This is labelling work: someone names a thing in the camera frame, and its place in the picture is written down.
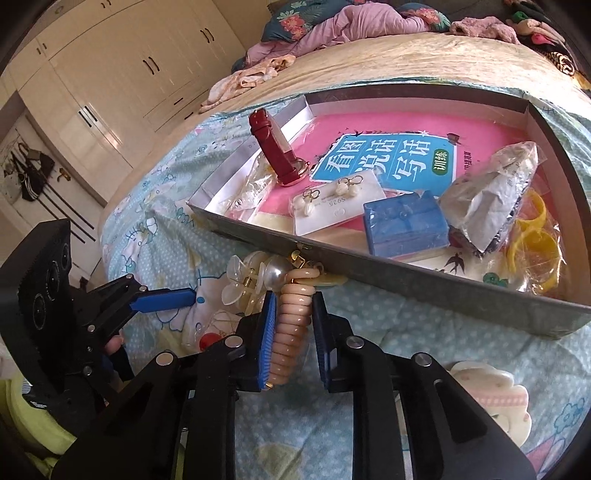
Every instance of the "pink clothing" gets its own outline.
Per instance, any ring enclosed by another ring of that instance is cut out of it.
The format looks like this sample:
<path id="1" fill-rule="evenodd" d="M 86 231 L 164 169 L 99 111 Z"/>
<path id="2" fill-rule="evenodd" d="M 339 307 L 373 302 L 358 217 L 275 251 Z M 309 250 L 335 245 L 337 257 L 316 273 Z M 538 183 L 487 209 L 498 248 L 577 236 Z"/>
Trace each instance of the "pink clothing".
<path id="1" fill-rule="evenodd" d="M 465 37 L 492 38 L 519 45 L 515 30 L 505 25 L 497 17 L 470 18 L 453 22 L 449 31 L 454 35 Z"/>
<path id="2" fill-rule="evenodd" d="M 361 38 L 428 32 L 429 25 L 419 17 L 403 18 L 388 4 L 368 3 L 344 7 L 333 18 L 316 25 L 295 43 L 273 41 L 248 49 L 245 66 L 287 54 L 301 57 L 320 48 L 333 47 Z"/>
<path id="3" fill-rule="evenodd" d="M 544 45 L 544 44 L 554 45 L 554 43 L 548 37 L 542 35 L 541 33 L 534 33 L 531 36 L 531 41 L 535 45 Z"/>

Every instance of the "red watch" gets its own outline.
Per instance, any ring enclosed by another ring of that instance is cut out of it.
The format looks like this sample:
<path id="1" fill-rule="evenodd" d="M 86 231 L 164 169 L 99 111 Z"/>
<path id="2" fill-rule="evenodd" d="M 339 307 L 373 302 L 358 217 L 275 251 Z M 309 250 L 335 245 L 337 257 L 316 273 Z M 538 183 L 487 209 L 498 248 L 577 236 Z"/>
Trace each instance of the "red watch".
<path id="1" fill-rule="evenodd" d="M 297 158 L 290 143 L 264 108 L 251 113 L 248 118 L 251 133 L 255 136 L 271 168 L 277 173 L 277 182 L 289 187 L 303 180 L 310 172 L 310 164 Z"/>

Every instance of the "plastic bag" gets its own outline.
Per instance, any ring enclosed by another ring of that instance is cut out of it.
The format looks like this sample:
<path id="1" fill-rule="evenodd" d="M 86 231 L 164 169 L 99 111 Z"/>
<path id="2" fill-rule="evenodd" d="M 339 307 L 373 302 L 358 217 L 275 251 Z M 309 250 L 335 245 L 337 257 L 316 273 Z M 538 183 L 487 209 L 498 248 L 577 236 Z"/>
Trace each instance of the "plastic bag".
<path id="1" fill-rule="evenodd" d="M 244 185 L 231 201 L 226 216 L 234 220 L 241 220 L 244 211 L 256 209 L 267 199 L 276 184 L 277 174 L 261 152 L 255 158 Z"/>
<path id="2" fill-rule="evenodd" d="M 498 251 L 541 162 L 536 143 L 522 142 L 496 152 L 484 171 L 454 181 L 439 199 L 452 236 L 477 254 Z"/>
<path id="3" fill-rule="evenodd" d="M 528 189 L 506 248 L 512 282 L 520 291 L 561 297 L 567 265 L 558 222 L 534 189 Z"/>

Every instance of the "red bead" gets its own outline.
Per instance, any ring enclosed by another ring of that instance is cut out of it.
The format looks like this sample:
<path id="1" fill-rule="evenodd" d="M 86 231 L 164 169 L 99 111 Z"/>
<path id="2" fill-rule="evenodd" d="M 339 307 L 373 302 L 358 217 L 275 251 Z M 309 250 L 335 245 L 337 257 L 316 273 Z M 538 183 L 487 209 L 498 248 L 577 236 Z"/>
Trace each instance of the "red bead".
<path id="1" fill-rule="evenodd" d="M 211 347 L 214 343 L 221 339 L 222 337 L 217 333 L 206 333 L 199 339 L 199 350 L 203 352 L 206 348 Z"/>

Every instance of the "wardrobe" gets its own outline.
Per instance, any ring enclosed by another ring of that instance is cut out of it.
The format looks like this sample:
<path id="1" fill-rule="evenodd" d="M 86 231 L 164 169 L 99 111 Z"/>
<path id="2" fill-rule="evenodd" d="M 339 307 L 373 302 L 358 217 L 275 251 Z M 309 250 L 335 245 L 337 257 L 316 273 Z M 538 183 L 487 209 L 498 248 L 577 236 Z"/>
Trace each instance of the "wardrobe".
<path id="1" fill-rule="evenodd" d="M 107 202 L 245 49 L 211 0 L 85 0 L 59 10 L 46 12 L 58 18 L 8 72 L 37 127 Z"/>

